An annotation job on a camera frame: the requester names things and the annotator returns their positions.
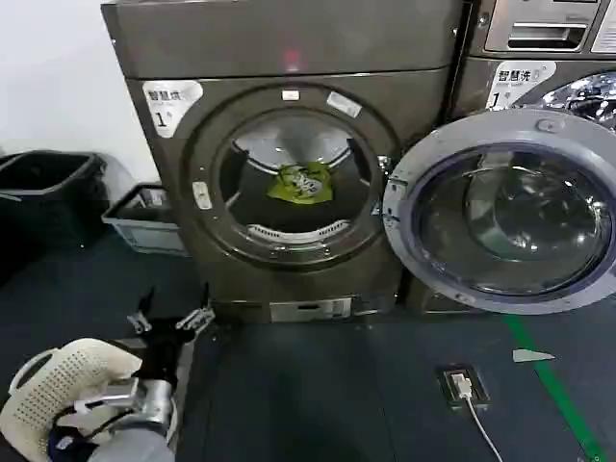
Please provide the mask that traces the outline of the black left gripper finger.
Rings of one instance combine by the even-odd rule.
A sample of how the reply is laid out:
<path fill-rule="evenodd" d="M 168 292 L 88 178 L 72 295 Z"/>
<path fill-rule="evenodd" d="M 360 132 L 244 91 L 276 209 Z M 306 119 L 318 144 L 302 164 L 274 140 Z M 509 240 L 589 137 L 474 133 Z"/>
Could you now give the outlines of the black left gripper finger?
<path fill-rule="evenodd" d="M 137 311 L 127 316 L 127 320 L 130 322 L 136 333 L 145 333 L 152 328 L 147 315 L 151 310 L 154 294 L 155 288 L 151 287 L 150 290 L 140 299 Z"/>
<path fill-rule="evenodd" d="M 215 317 L 216 314 L 211 307 L 210 285 L 206 283 L 203 286 L 200 306 L 189 312 L 186 317 L 177 322 L 175 324 L 175 329 L 179 331 L 201 332 Z"/>

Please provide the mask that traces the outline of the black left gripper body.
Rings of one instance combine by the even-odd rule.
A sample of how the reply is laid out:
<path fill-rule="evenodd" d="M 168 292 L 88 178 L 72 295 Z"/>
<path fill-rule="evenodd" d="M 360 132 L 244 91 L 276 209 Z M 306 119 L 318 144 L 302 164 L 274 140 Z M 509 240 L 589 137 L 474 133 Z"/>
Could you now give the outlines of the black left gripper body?
<path fill-rule="evenodd" d="M 160 318 L 150 322 L 151 328 L 138 338 L 144 343 L 144 353 L 138 378 L 141 380 L 164 380 L 171 386 L 178 382 L 177 368 L 184 344 L 193 340 L 193 331 L 176 324 L 178 317 Z"/>

